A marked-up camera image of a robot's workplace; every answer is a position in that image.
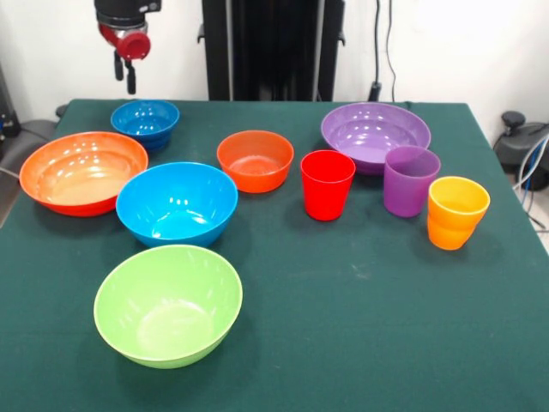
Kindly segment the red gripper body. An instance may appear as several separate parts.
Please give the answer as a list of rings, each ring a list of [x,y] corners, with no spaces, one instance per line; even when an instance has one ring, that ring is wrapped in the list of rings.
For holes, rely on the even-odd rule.
[[[106,42],[125,60],[144,59],[150,52],[148,24],[130,28],[114,28],[99,24],[99,31]]]

